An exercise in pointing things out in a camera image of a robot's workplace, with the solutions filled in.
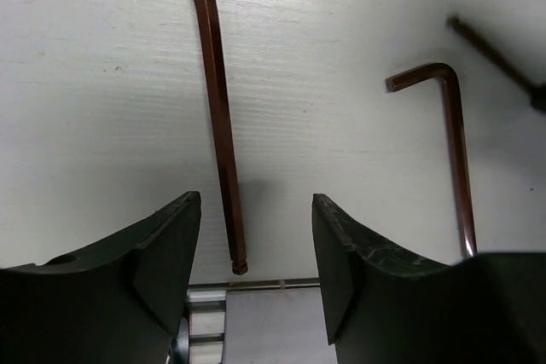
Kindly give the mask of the thin brown hex key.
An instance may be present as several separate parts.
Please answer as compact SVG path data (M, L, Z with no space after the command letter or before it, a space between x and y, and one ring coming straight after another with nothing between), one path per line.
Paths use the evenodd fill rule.
M507 59L485 36L457 14L446 19L446 25L458 36L468 42L492 65L517 84L529 97L531 107L545 114L545 84L539 84L528 78L512 61Z

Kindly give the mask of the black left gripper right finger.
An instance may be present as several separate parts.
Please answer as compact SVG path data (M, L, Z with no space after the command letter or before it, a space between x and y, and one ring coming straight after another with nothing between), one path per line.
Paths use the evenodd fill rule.
M312 200L328 342L340 363L542 363L545 256L418 255Z

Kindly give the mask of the medium brown hex key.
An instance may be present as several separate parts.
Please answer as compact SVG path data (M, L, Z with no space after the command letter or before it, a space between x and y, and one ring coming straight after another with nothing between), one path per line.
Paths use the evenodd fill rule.
M428 80L437 81L442 95L462 255L465 258L474 257L477 254L477 243L462 99L456 71L445 63L427 63L391 76L385 80L385 83L389 92L396 93Z

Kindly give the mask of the large brown hex key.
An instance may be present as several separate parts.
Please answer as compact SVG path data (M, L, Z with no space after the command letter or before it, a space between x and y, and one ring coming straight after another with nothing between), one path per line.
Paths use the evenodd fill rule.
M218 178L234 274L248 271L247 248L235 150L229 112L229 96L216 0L194 0L198 21L208 105L212 124Z

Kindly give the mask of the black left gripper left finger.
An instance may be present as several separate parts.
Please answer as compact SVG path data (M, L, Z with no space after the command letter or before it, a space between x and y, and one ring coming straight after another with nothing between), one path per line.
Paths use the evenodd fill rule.
M49 262L1 272L4 363L164 363L200 231L190 191Z

